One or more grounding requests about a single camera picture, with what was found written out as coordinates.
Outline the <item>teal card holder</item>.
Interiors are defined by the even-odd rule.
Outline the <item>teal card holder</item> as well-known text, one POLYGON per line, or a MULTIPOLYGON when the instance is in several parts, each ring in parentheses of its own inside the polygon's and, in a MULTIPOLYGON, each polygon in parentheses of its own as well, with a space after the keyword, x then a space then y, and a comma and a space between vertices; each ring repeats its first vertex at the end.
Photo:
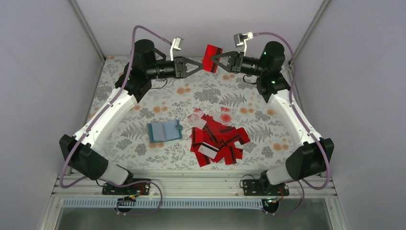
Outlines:
POLYGON ((147 129, 150 143, 163 143, 182 139, 183 126, 179 120, 148 123, 147 129))

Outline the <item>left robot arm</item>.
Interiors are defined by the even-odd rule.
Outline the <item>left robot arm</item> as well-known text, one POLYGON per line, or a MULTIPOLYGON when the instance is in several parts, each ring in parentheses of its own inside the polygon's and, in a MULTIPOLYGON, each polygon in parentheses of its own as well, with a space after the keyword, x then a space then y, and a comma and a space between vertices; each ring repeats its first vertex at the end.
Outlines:
POLYGON ((110 163, 99 153, 104 141, 123 116, 152 88, 152 80, 184 79, 202 69, 202 63, 186 57, 171 56, 167 60, 151 40, 133 42, 127 69, 117 80, 101 109, 74 135, 64 135, 60 139, 65 159, 59 179, 60 187, 69 188, 79 182, 63 183, 67 168, 72 167, 83 174, 83 178, 103 180, 113 185, 119 193, 129 193, 133 189, 133 175, 129 170, 110 163))

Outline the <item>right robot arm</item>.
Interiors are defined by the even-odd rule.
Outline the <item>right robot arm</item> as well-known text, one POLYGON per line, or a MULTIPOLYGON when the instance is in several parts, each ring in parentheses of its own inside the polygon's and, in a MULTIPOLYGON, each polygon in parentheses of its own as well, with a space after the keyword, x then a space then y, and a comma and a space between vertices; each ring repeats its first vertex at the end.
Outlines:
POLYGON ((271 195, 278 184, 303 181, 315 190, 329 184, 334 143, 323 138, 300 110, 292 93, 292 86, 281 73, 285 62, 284 46, 268 42, 259 58, 247 57, 243 52, 230 51, 211 56, 211 61, 229 73, 256 76, 256 88, 281 117, 294 145, 295 151, 281 166, 265 170, 260 176, 260 191, 271 195))

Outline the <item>red card with black stripe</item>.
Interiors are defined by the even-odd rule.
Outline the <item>red card with black stripe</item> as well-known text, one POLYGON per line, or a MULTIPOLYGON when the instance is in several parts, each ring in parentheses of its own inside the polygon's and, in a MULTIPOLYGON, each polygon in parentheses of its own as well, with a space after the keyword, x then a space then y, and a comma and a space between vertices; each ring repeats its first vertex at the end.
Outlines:
POLYGON ((218 65, 214 61, 214 56, 222 54, 222 52, 222 48, 208 44, 202 60, 203 70, 216 73, 218 65))

